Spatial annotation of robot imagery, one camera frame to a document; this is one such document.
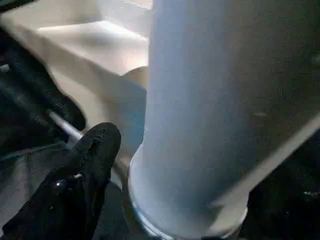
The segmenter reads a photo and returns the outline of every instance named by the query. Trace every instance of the gloved hand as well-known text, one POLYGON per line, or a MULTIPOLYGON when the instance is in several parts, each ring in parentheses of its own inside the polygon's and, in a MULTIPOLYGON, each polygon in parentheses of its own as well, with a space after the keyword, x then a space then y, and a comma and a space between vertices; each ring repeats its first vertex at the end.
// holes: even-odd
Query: gloved hand
POLYGON ((3 227, 5 240, 90 240, 95 231, 121 135, 101 123, 76 144, 3 227))
POLYGON ((0 56, 10 68, 0 72, 0 156, 35 147, 34 142, 66 139, 49 110, 78 130, 85 128, 81 110, 57 88, 44 65, 1 28, 0 56))

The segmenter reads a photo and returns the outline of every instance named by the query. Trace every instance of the pvc pipe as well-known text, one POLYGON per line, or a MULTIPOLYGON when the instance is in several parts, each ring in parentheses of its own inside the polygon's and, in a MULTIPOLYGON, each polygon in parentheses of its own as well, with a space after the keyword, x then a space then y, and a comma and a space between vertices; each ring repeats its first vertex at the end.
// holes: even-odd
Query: pvc pipe
POLYGON ((145 133, 128 180, 149 232, 232 234, 250 190, 320 127, 319 84, 300 74, 316 9, 314 0, 153 3, 145 133))

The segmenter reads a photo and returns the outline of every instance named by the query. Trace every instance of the white cylinder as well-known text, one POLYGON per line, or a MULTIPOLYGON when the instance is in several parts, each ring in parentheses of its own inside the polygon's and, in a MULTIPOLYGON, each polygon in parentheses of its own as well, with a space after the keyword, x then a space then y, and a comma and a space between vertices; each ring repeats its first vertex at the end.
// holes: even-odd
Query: white cylinder
POLYGON ((315 131, 319 123, 303 126, 318 114, 306 96, 319 86, 296 78, 315 9, 313 0, 154 1, 144 140, 129 170, 134 207, 152 226, 186 239, 230 234, 249 191, 315 131))

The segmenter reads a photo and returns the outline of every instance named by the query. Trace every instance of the gloved finger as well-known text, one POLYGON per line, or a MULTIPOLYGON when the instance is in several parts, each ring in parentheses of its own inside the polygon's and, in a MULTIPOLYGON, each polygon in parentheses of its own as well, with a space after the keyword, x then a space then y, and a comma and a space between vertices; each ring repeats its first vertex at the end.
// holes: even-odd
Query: gloved finger
POLYGON ((3 226, 5 239, 90 240, 120 144, 120 132, 112 123, 88 131, 66 156, 66 166, 52 170, 3 226))
POLYGON ((31 120, 40 128, 46 130, 49 135, 54 135, 58 129, 56 124, 46 115, 34 97, 19 85, 10 72, 0 72, 0 94, 11 101, 21 112, 21 117, 31 120))
POLYGON ((86 240, 95 232, 120 145, 118 128, 112 123, 100 123, 81 138, 70 155, 72 162, 81 164, 84 176, 81 183, 85 196, 86 240))
POLYGON ((86 126, 84 115, 68 96, 60 92, 45 66, 3 29, 0 29, 0 36, 4 59, 20 77, 16 84, 28 89, 46 109, 56 112, 78 130, 83 130, 86 126))

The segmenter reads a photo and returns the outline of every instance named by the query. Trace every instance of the black glove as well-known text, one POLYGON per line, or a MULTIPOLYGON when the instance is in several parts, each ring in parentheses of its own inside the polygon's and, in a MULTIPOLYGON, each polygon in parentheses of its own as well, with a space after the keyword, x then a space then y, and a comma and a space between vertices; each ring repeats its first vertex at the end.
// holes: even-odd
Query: black glove
POLYGON ((49 117, 54 111, 83 130, 86 119, 62 94, 46 68, 0 28, 0 55, 8 72, 0 71, 0 158, 10 152, 66 140, 68 136, 49 117))
POLYGON ((45 66, 3 29, 0 29, 0 40, 4 62, 11 69, 11 78, 16 78, 7 80, 1 90, 7 91, 9 87, 11 92, 14 91, 9 98, 22 109, 27 104, 37 107, 37 112, 50 109, 78 130, 83 130, 86 126, 84 115, 68 96, 60 92, 45 66), (28 98, 27 104, 19 101, 21 95, 28 98))
POLYGON ((112 123, 101 123, 77 143, 66 166, 51 171, 6 225, 5 240, 90 240, 120 148, 112 123))

